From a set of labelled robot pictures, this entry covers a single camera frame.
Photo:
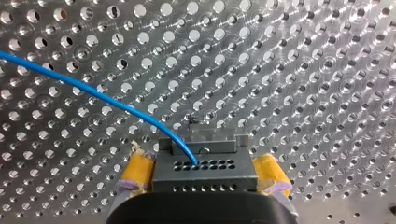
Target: blue cable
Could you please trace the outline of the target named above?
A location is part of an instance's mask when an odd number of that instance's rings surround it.
[[[161,124],[158,120],[150,117],[149,115],[146,115],[145,113],[142,113],[134,108],[131,108],[130,106],[128,106],[122,102],[119,102],[119,101],[111,98],[110,96],[108,96],[104,93],[101,93],[88,85],[85,85],[84,83],[82,83],[80,81],[74,80],[73,78],[70,78],[65,75],[59,74],[57,72],[51,71],[51,70],[44,68],[36,63],[30,63],[24,59],[17,58],[15,56],[4,53],[3,51],[0,51],[0,59],[4,59],[4,60],[8,61],[9,63],[15,63],[16,65],[23,66],[23,67],[33,70],[37,73],[40,73],[44,76],[52,77],[57,80],[61,80],[62,82],[66,83],[70,86],[77,87],[81,91],[85,91],[85,92],[89,93],[90,95],[92,95],[98,99],[101,99],[111,105],[114,105],[115,107],[117,107],[121,110],[128,111],[130,114],[132,114],[138,118],[141,118],[145,122],[150,123],[150,124],[154,125],[155,127],[157,127],[158,129],[160,129],[161,131],[163,131],[163,133],[168,135],[184,151],[186,156],[191,160],[191,162],[193,164],[195,164],[195,165],[198,164],[198,160],[196,159],[194,154],[191,152],[189,147],[176,134],[174,134],[169,128],[167,128],[165,125]]]

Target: silver metal panel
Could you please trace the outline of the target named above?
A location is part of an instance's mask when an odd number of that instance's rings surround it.
[[[252,156],[273,153],[294,181],[302,223],[391,224],[395,10],[391,0],[3,0],[0,49],[173,128],[191,115],[248,128]],[[129,143],[155,150],[158,133],[0,67],[1,223],[103,222]]]

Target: hole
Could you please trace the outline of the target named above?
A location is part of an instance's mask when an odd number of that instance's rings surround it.
[[[356,12],[356,15],[358,15],[359,17],[363,17],[365,13],[366,11],[364,10],[364,8],[359,8]]]
[[[88,21],[93,18],[93,11],[89,7],[84,7],[79,12],[79,15],[83,20]]]
[[[62,47],[64,47],[65,49],[69,49],[70,47],[72,47],[73,45],[73,40],[72,38],[70,38],[69,36],[63,36],[61,38],[61,45]]]
[[[169,3],[163,3],[160,7],[160,11],[164,16],[169,16],[172,14],[172,6]]]
[[[40,14],[34,10],[29,10],[27,12],[26,18],[29,22],[39,22],[40,21]]]
[[[198,12],[198,4],[196,2],[189,2],[189,4],[187,5],[187,13],[189,13],[190,15],[194,15],[195,13]]]
[[[57,8],[53,11],[53,18],[57,21],[65,21],[67,19],[67,13],[62,8]]]
[[[136,17],[144,17],[146,15],[146,8],[141,5],[141,4],[137,4],[136,6],[134,6],[134,14],[136,15]]]
[[[388,16],[389,13],[390,13],[390,9],[389,9],[388,7],[382,8],[381,14],[382,14],[383,16]]]
[[[149,42],[149,35],[145,32],[141,32],[137,35],[137,41],[142,45],[147,44]]]
[[[57,87],[49,87],[49,95],[52,97],[58,97],[61,95],[61,91]]]
[[[212,185],[212,186],[210,187],[210,190],[212,190],[212,191],[218,191],[219,188],[218,188],[218,186],[216,186],[216,185]]]
[[[79,69],[78,63],[76,62],[68,62],[67,63],[67,71],[70,73],[76,73]]]
[[[117,61],[117,68],[120,70],[124,70],[125,68],[128,67],[128,62],[124,59],[119,59]]]
[[[202,191],[202,192],[209,191],[209,187],[208,187],[208,186],[205,186],[205,185],[203,185],[203,186],[201,187],[201,191]]]
[[[119,46],[119,45],[123,44],[123,42],[124,42],[124,37],[123,37],[123,35],[121,35],[121,34],[114,34],[114,35],[111,37],[111,40],[113,41],[113,44],[114,44],[114,45]]]
[[[197,30],[191,30],[189,32],[189,40],[191,42],[196,42],[200,38],[200,36],[201,35],[200,35],[199,31],[197,31]]]
[[[212,8],[213,8],[213,10],[214,10],[216,13],[220,14],[222,11],[224,11],[224,9],[225,9],[225,4],[224,4],[223,1],[217,1],[217,2],[215,2],[215,4],[213,5]]]
[[[230,191],[236,191],[237,189],[238,187],[235,184],[230,186]]]
[[[88,46],[90,47],[95,47],[99,44],[99,40],[96,37],[96,35],[88,35],[85,42],[87,43]]]
[[[1,22],[4,24],[11,24],[12,22],[14,22],[14,17],[9,12],[6,11],[3,11],[0,14],[0,19]]]
[[[102,70],[104,67],[105,67],[105,65],[98,60],[93,61],[91,64],[91,68],[95,72]]]
[[[172,31],[165,31],[163,33],[163,40],[168,44],[172,43],[175,40],[175,34]]]
[[[22,43],[17,39],[10,39],[8,46],[15,51],[22,49]]]
[[[38,38],[35,40],[35,47],[38,48],[38,49],[44,49],[44,48],[46,48],[46,47],[47,47],[47,40],[45,40],[45,39],[42,38],[42,37],[38,37]]]
[[[120,10],[115,7],[111,6],[107,8],[107,16],[111,19],[116,19],[120,15]]]

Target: perforated metal sheet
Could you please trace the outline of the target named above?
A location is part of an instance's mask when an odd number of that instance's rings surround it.
[[[294,182],[301,223],[396,223],[390,0],[0,3],[0,49],[175,129],[247,127]],[[0,62],[0,222],[103,223],[149,125]]]

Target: yellow tape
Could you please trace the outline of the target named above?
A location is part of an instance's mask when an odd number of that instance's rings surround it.
[[[151,179],[154,161],[144,155],[144,151],[138,149],[129,159],[129,163],[122,174],[123,180],[134,180],[138,184],[148,185]]]
[[[273,185],[280,183],[290,183],[282,168],[277,164],[275,157],[271,154],[264,154],[253,161],[257,175],[259,176],[259,189],[266,190]],[[290,190],[285,189],[286,196],[289,196]]]

